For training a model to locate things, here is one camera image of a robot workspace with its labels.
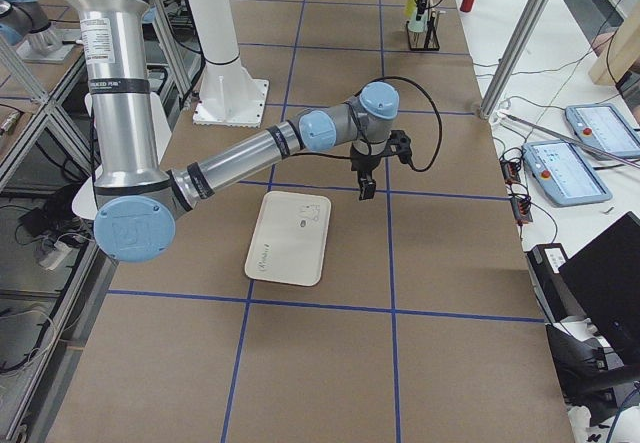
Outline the teach pendant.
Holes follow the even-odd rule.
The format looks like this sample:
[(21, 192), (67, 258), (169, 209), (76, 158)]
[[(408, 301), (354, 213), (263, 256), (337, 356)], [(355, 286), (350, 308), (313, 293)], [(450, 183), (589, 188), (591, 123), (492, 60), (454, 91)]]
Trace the teach pendant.
[(639, 133), (614, 105), (568, 106), (565, 119), (583, 143), (618, 157), (639, 157)]
[(562, 140), (523, 145), (523, 157), (545, 195), (557, 206), (602, 203), (613, 195), (578, 149)]

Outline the aluminium frame post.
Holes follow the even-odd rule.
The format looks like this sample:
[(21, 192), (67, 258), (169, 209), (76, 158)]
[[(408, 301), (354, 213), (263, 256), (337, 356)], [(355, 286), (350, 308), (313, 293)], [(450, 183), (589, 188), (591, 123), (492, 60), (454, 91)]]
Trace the aluminium frame post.
[(478, 114), (481, 119), (488, 120), (496, 109), (499, 97), (505, 90), (515, 70), (516, 64), (548, 1), (549, 0), (527, 0), (478, 109)]

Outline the yellow cup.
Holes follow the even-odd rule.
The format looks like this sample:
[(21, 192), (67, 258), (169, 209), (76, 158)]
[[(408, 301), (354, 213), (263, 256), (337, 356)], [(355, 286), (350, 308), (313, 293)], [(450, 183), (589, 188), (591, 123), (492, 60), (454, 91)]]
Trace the yellow cup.
[(404, 6), (404, 15), (407, 20), (409, 20), (413, 13), (417, 10), (418, 0), (406, 0)]

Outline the teach pendant near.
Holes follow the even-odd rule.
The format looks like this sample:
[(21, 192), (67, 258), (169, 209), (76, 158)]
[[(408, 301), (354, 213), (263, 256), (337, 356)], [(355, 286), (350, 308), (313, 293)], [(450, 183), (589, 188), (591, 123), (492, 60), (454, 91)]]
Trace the teach pendant near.
[(578, 149), (562, 140), (523, 145), (523, 157), (545, 195), (557, 206), (602, 203), (613, 195)]

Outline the pale green cup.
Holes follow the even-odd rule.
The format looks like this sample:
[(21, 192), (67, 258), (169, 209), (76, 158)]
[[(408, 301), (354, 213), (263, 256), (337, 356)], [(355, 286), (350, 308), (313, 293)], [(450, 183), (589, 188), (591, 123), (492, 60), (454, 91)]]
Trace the pale green cup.
[(423, 34), (427, 31), (428, 20), (425, 16), (422, 16), (419, 20), (410, 19), (407, 21), (407, 30), (410, 34)]

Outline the cream rectangular tray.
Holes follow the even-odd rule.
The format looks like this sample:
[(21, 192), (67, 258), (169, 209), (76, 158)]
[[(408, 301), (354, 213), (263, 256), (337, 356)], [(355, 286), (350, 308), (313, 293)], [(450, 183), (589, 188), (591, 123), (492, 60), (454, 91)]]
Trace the cream rectangular tray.
[(244, 271), (254, 280), (311, 287), (322, 275), (331, 201), (325, 196), (265, 194)]

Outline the black laptop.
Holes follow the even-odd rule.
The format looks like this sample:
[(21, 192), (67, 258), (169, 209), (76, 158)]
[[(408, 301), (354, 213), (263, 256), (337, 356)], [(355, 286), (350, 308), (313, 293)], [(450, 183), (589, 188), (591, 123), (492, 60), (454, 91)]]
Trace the black laptop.
[(560, 267), (579, 305), (626, 364), (639, 362), (639, 217), (621, 216)]

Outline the teach pendant far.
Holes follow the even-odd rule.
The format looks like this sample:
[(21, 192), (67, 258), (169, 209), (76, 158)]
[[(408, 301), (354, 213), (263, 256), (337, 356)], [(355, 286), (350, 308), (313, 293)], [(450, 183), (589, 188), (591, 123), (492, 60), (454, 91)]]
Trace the teach pendant far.
[(639, 133), (614, 105), (568, 106), (565, 119), (583, 143), (618, 157), (639, 157)]

